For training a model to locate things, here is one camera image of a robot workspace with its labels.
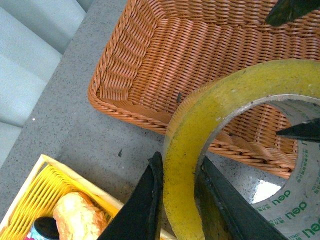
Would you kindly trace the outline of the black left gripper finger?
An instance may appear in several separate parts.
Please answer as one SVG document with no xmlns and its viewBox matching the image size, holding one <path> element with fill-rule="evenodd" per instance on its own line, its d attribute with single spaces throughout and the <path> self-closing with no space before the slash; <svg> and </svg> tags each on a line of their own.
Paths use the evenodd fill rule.
<svg viewBox="0 0 320 240">
<path fill-rule="evenodd" d="M 320 119 L 314 118 L 276 132 L 277 136 L 307 142 L 320 142 Z"/>
<path fill-rule="evenodd" d="M 286 240 L 204 157 L 196 168 L 196 207 L 206 240 Z"/>
<path fill-rule="evenodd" d="M 162 155 L 155 152 L 127 202 L 115 215 L 99 240 L 159 240 L 163 202 Z"/>
<path fill-rule="evenodd" d="M 319 8 L 319 0 L 278 0 L 265 18 L 265 23 L 281 26 Z"/>
</svg>

